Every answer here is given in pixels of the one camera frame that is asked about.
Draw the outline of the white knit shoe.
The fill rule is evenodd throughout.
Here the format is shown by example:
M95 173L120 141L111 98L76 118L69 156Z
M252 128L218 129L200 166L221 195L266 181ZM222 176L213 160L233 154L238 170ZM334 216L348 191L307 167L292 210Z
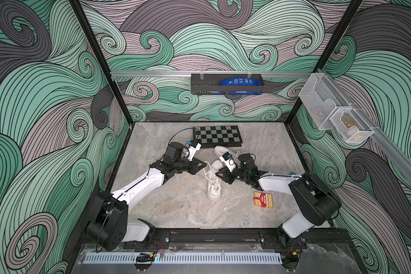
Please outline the white knit shoe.
M214 152L215 152L215 155L216 155L218 158L221 157L221 156L223 156L225 153L229 153L229 154L231 154L231 156L232 156L235 160L238 160L238 157L239 157L239 155L241 154L239 150L234 151L234 150L231 150L231 149L229 149L229 148L227 148L227 147L224 147L224 146L215 146Z
M207 197L210 201L217 202L222 195L222 180L216 175L216 173L224 167L224 164L219 160L215 160L211 163L206 162L204 168L204 175L207 179Z

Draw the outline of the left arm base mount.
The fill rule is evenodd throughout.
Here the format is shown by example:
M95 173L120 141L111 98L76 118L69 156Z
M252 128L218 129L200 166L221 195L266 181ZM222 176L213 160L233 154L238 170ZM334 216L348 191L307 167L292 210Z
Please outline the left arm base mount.
M146 236L145 240L142 242L137 241L130 241L122 243L122 247L126 249L134 249L134 250L151 250L156 251L159 250L167 250L170 245L170 230L156 228L150 234L150 236Z

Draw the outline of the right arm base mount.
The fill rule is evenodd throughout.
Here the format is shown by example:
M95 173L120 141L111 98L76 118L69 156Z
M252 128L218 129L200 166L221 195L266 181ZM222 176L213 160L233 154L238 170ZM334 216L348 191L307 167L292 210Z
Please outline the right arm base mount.
M289 251L290 249L293 251L307 249L305 239L301 235L296 238L291 238L285 232L273 229L261 230L259 236L263 249L282 251Z

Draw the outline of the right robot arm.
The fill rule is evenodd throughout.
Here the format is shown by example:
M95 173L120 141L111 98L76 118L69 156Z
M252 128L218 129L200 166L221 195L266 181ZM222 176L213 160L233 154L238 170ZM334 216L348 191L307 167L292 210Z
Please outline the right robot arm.
M232 184L239 180L261 194L274 191L294 198L299 211L277 229L277 236L283 240L295 239L309 229L322 225L341 207L341 202L333 191L310 171L300 175L260 171L249 153L239 155L238 161L234 160L234 155L230 152L222 153L219 159L225 164L216 172L222 181Z

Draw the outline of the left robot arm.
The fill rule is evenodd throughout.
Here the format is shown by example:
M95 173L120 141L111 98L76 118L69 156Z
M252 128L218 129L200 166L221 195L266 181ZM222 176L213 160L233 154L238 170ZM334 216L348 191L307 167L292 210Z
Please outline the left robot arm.
M195 175L206 163L195 157L202 145L191 140L185 145L171 142L163 156L127 186L114 192L101 192L94 199L87 216L84 234L97 247L112 251L121 243L154 244L155 227L143 219L129 220L130 210L153 190L163 186L176 174Z

